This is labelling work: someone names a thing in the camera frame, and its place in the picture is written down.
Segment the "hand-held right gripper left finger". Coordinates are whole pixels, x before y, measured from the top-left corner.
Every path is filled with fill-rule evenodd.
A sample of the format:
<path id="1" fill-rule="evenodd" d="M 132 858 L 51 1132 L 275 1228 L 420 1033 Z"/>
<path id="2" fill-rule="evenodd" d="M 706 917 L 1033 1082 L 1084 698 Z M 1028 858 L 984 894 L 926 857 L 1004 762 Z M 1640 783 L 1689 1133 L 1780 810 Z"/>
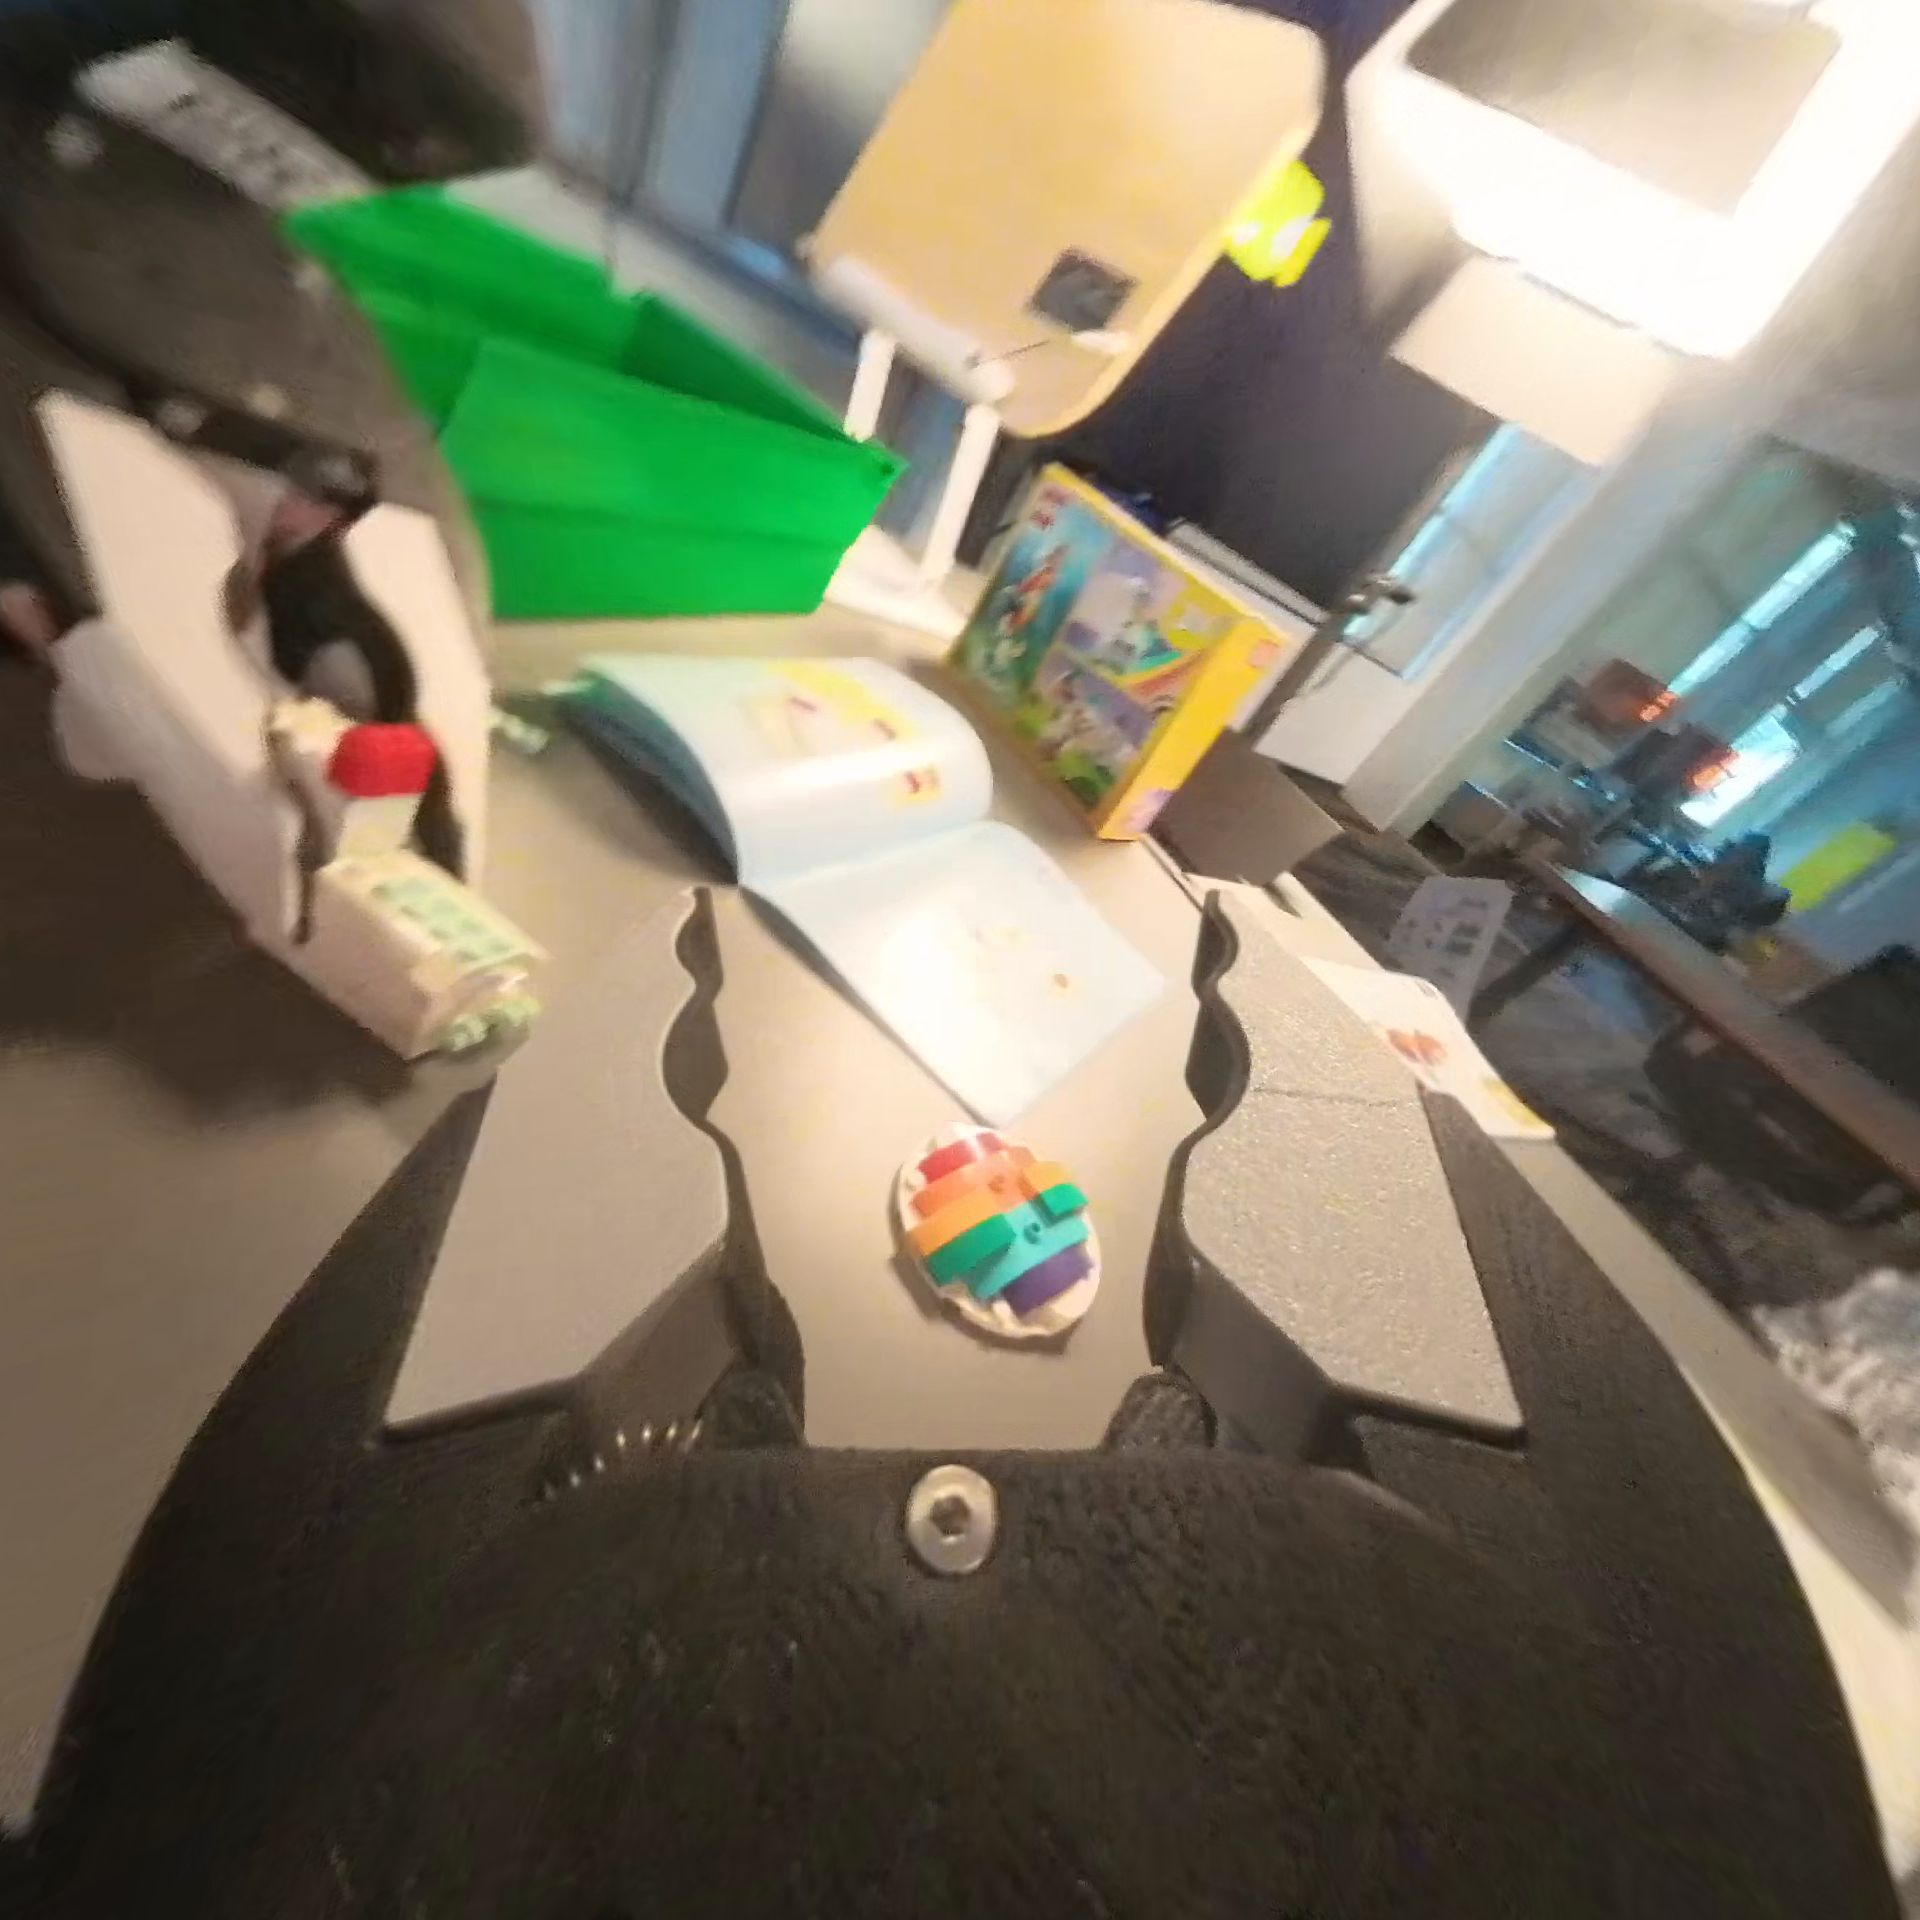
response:
<path id="1" fill-rule="evenodd" d="M 390 1429 L 557 1408 L 687 1426 L 745 1365 L 804 1413 L 729 1080 L 708 888 L 670 894 L 563 990 L 491 1084 L 388 1396 Z"/>

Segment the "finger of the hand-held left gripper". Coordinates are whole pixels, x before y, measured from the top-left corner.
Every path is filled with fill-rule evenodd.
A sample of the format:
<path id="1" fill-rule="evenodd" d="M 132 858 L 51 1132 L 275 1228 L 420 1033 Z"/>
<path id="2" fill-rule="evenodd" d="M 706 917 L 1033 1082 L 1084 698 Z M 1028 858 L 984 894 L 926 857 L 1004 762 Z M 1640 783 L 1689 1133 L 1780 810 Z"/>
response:
<path id="1" fill-rule="evenodd" d="M 257 945 L 301 945 L 324 705 L 229 622 L 245 556 L 229 493 L 104 403 L 47 391 L 34 422 L 94 595 L 51 655 L 67 765 L 134 790 Z"/>
<path id="2" fill-rule="evenodd" d="M 345 729 L 409 721 L 432 737 L 441 764 L 411 846 L 474 888 L 494 693 L 441 524 L 388 500 L 349 515 L 288 498 L 269 519 L 269 662 L 321 803 L 338 793 L 325 762 Z"/>

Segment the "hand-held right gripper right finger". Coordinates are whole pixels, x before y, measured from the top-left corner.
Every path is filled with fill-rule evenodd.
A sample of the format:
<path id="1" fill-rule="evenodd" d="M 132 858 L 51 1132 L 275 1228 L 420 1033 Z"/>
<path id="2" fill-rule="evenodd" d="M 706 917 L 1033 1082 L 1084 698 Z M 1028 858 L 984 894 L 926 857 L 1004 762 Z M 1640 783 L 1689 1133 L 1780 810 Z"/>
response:
<path id="1" fill-rule="evenodd" d="M 1517 1444 L 1427 1086 L 1227 890 L 1202 910 L 1192 986 L 1202 1121 L 1165 1167 L 1153 1355 L 1240 1450 L 1312 1450 L 1359 1416 Z"/>

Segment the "small red lego brick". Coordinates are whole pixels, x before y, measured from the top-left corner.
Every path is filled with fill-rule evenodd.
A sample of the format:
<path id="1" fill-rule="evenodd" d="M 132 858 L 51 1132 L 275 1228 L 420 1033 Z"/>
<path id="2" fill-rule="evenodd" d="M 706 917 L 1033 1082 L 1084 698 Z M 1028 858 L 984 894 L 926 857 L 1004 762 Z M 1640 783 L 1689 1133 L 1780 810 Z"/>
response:
<path id="1" fill-rule="evenodd" d="M 409 721 L 345 729 L 325 762 L 325 783 L 349 801 L 420 798 L 436 779 L 432 737 Z"/>

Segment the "white and green lego build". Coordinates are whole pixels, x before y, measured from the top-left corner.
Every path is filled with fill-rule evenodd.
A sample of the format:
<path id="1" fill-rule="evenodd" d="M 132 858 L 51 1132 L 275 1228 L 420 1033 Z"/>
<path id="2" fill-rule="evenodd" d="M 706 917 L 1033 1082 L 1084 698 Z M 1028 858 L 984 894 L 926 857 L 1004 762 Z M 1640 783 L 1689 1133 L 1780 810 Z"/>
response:
<path id="1" fill-rule="evenodd" d="M 420 793 L 321 803 L 283 962 L 408 1063 L 517 1042 L 539 1014 L 544 953 L 414 850 Z"/>

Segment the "small closed lego leaflet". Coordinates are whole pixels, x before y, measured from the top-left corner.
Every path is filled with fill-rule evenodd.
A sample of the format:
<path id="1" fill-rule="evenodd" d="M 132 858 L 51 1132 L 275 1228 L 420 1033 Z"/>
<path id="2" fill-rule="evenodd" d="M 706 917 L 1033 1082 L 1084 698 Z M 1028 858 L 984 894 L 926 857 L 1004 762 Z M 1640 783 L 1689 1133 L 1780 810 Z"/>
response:
<path id="1" fill-rule="evenodd" d="M 1516 1144 L 1554 1140 L 1552 1125 L 1502 1078 L 1439 986 L 1328 958 L 1306 965 L 1425 1092 L 1458 1100 L 1483 1133 Z"/>

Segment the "round rainbow lego build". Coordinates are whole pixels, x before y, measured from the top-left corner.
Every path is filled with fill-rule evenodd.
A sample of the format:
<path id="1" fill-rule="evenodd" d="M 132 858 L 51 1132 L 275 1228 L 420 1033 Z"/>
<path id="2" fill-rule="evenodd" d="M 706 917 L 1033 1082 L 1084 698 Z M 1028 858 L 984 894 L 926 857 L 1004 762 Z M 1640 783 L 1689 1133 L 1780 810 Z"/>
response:
<path id="1" fill-rule="evenodd" d="M 896 1265 L 949 1320 L 997 1345 L 1064 1345 L 1103 1282 L 1091 1202 L 1017 1133 L 946 1125 L 899 1164 Z"/>

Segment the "open lego instruction booklet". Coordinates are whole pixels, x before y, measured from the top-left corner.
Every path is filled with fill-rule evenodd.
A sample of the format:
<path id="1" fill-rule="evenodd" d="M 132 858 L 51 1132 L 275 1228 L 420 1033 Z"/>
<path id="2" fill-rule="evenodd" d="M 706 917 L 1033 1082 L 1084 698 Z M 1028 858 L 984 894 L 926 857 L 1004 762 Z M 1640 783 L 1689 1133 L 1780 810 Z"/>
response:
<path id="1" fill-rule="evenodd" d="M 875 659 L 598 655 L 555 701 L 958 1106 L 1011 1125 L 1165 979 L 1019 829 L 972 723 Z"/>

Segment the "yellow lego set box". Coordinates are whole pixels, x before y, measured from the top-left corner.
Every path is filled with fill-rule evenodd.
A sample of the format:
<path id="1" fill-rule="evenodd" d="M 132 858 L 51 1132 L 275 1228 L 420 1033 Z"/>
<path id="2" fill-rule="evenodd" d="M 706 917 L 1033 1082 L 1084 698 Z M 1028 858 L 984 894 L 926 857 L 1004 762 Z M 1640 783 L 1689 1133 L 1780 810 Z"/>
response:
<path id="1" fill-rule="evenodd" d="M 1302 638 L 1058 463 L 948 652 L 1101 840 L 1138 840 Z"/>

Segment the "white printed sign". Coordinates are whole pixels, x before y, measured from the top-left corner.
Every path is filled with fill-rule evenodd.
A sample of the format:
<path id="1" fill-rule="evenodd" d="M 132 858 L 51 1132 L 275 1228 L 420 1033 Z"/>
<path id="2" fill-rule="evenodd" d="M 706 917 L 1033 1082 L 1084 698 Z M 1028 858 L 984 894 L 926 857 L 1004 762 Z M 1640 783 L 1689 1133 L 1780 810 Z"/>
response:
<path id="1" fill-rule="evenodd" d="M 1513 896 L 1516 890 L 1499 877 L 1421 879 L 1387 933 L 1387 965 L 1425 979 L 1458 1017 L 1468 1019 Z"/>

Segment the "black flat plate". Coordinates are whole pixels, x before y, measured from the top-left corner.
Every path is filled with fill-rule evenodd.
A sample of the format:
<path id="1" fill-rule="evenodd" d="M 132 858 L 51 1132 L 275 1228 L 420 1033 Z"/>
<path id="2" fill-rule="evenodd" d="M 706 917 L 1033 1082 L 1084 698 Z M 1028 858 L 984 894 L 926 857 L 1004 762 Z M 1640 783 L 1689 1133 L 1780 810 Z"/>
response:
<path id="1" fill-rule="evenodd" d="M 1268 890 L 1342 827 L 1243 734 L 1222 734 L 1158 810 L 1149 837 L 1207 882 Z"/>

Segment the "long brown table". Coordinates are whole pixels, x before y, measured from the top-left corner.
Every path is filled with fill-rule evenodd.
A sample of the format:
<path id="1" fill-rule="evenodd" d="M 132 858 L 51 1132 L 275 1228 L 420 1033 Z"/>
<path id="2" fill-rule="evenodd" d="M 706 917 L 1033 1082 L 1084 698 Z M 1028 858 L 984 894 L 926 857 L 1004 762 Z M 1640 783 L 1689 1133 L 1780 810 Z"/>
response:
<path id="1" fill-rule="evenodd" d="M 1915 1194 L 1914 1103 L 1767 1003 L 1722 958 L 1626 888 L 1539 854 L 1520 857 L 1517 874 L 1523 890 L 1545 898 L 1563 924 L 1477 986 L 1468 1010 L 1470 1029 L 1499 1019 L 1520 996 L 1559 972 L 1581 948 L 1606 948 L 1644 972 L 1694 1026 L 1740 1052 L 1859 1147 L 1896 1188 Z"/>

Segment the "bubble wrap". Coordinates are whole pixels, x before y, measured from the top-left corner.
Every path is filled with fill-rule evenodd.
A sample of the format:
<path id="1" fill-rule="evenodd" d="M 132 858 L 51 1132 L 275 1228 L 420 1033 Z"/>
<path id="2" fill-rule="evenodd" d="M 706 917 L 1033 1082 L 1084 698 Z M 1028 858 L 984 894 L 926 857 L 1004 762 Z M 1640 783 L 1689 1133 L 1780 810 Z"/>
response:
<path id="1" fill-rule="evenodd" d="M 1840 1294 L 1753 1313 L 1774 1362 L 1859 1444 L 1883 1493 L 1918 1507 L 1918 1276 L 1874 1268 Z"/>

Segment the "black screen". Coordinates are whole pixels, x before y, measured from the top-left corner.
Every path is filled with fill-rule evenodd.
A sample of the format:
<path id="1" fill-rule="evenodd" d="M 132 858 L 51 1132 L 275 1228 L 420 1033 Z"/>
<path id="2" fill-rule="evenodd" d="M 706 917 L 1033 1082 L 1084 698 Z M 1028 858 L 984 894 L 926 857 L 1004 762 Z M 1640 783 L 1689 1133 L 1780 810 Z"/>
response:
<path id="1" fill-rule="evenodd" d="M 1291 288 L 1214 266 L 1051 457 L 1326 606 L 1499 423 L 1367 316 L 1346 129 L 1309 146 L 1331 236 Z"/>

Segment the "white light panel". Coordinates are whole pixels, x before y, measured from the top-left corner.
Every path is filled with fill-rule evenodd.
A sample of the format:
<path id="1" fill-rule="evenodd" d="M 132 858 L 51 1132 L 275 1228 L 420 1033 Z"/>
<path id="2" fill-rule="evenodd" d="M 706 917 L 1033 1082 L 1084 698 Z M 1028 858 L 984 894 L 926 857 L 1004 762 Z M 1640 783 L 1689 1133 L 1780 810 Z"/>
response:
<path id="1" fill-rule="evenodd" d="M 1477 256 L 1722 360 L 1915 142 L 1918 4 L 1413 4 L 1348 100 Z"/>

